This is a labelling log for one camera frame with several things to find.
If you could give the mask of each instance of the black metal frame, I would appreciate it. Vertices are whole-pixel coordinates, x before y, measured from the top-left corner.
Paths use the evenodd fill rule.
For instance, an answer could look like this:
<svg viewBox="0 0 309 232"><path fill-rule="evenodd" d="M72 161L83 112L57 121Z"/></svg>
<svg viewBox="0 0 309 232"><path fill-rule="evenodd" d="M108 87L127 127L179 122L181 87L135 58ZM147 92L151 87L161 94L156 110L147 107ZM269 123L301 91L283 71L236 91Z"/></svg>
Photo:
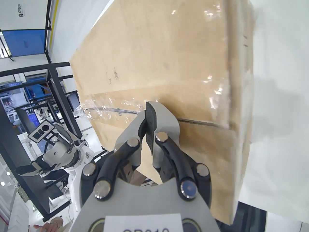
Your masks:
<svg viewBox="0 0 309 232"><path fill-rule="evenodd" d="M8 71L3 71L3 72L0 72L0 77L18 74L18 73L27 73L27 72L31 72L31 71L46 69L47 70L46 79L33 81L33 82L27 82L27 83L23 83L23 84L20 84L20 85L17 85L17 86L13 86L13 87L3 88L3 89L0 89L0 93L7 92L7 91L10 91L10 90L14 90L14 89L19 89L19 88L22 88L22 87L32 86L32 85L35 85L35 84L47 83L50 90L51 90L52 96L34 98L32 100L32 101L34 101L33 103L22 105L22 106L20 106L20 108L26 107L26 106L29 106L29 105L32 105L32 104L39 104L40 102L45 101L45 104L36 105L35 107L47 106L49 108L50 112L51 112L51 115L52 115L54 121L60 123L60 120L59 120L59 118L58 118L58 116L57 116L57 114L56 114L56 112L53 108L52 103L51 103L52 99L54 99L54 101L57 104L59 111L60 111L60 113L63 117L63 120L64 120L64 122L61 123L61 124L65 124L66 127L68 128L68 130L71 133L73 133L77 137L81 138L83 135L81 133L80 128L78 127L76 120L75 120L77 117L74 117L73 112L71 110L71 107L70 107L69 102L68 102L67 97L66 97L66 95L74 93L74 92L76 92L76 90L72 91L72 92L64 93L63 88L60 84L61 80L72 78L73 75L58 77L58 73L57 73L57 70L56 70L56 68L58 68L58 67L70 66L70 63L69 62L52 63L47 51L45 51L45 55L46 55L46 59L48 61L48 64L35 65L35 66L29 66L29 67L23 67L23 68L17 68L17 69L12 69L12 70L8 70ZM32 192L26 192L26 193L30 196L32 195ZM47 221L50 218L52 218L53 216L55 216L57 213L62 211L64 208L66 208L69 205L69 203L70 203L70 201L66 202L65 204L58 207L56 210L54 210L51 213L46 213L45 211L42 211L41 214L44 217L43 221Z"/></svg>
<svg viewBox="0 0 309 232"><path fill-rule="evenodd" d="M48 70L47 84L50 88L50 91L53 94L55 102L59 108L59 111L62 115L62 118L68 130L74 135L76 135L78 138L81 138L83 134L80 131L78 124L74 118L70 104L68 100L66 99L66 96L63 92L62 86L58 78L58 73L55 68L51 68Z"/></svg>

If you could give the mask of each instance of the black cable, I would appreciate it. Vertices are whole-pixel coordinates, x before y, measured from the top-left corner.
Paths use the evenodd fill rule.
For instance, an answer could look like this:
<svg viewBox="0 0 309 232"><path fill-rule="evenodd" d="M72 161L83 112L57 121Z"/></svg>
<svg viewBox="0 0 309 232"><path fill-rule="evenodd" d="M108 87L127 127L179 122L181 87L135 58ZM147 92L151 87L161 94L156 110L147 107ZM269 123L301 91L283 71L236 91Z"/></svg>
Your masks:
<svg viewBox="0 0 309 232"><path fill-rule="evenodd" d="M148 185L153 185L153 184L157 185L157 184L154 182L154 183L149 183L149 184L147 184L147 185L144 185L143 187L148 186Z"/></svg>
<svg viewBox="0 0 309 232"><path fill-rule="evenodd" d="M150 179L146 179L142 184L147 183L147 182L151 182L152 180Z"/></svg>
<svg viewBox="0 0 309 232"><path fill-rule="evenodd" d="M5 52L7 53L8 58L9 58L10 60L12 60L13 62L15 62L15 61L11 58L11 56L9 55L9 53L8 53L8 51L7 51L7 49L6 49L5 45L4 45L4 43L3 43L2 39L1 39L1 37L0 37L0 41L1 41L1 43L2 43L3 48L5 49Z"/></svg>

